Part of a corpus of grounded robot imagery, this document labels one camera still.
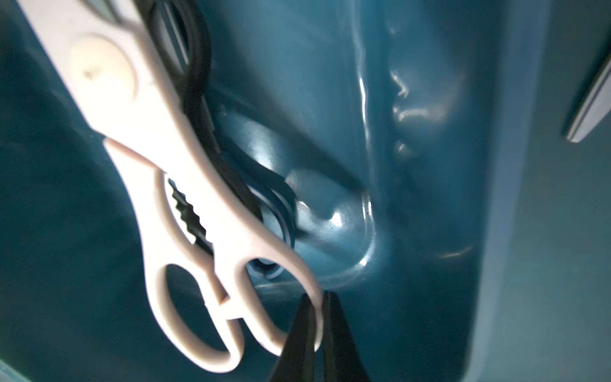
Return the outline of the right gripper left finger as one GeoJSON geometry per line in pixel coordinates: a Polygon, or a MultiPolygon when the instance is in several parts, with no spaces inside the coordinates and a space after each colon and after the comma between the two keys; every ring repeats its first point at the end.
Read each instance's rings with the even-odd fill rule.
{"type": "Polygon", "coordinates": [[[304,294],[291,324],[283,351],[275,364],[270,382],[313,382],[315,368],[315,309],[304,294]]]}

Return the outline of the black scissors large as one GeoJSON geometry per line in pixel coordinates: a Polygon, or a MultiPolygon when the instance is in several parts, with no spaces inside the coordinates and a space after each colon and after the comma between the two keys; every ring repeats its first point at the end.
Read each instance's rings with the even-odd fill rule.
{"type": "Polygon", "coordinates": [[[205,105],[204,92],[210,74],[212,50],[204,16],[195,1],[137,1],[136,6],[146,23],[159,55],[170,74],[170,79],[180,97],[181,108],[191,123],[197,139],[230,190],[259,220],[261,210],[253,193],[233,168],[221,157],[221,148],[213,132],[212,117],[205,105]],[[170,14],[186,43],[186,67],[175,67],[170,58],[170,47],[162,42],[165,29],[163,12],[170,7],[170,14]]]}

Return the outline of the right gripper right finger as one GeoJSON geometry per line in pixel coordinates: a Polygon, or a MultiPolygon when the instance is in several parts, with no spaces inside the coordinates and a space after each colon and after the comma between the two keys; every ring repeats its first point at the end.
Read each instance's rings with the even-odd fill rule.
{"type": "Polygon", "coordinates": [[[325,381],[369,381],[338,294],[326,291],[323,300],[325,329],[322,339],[325,381]]]}

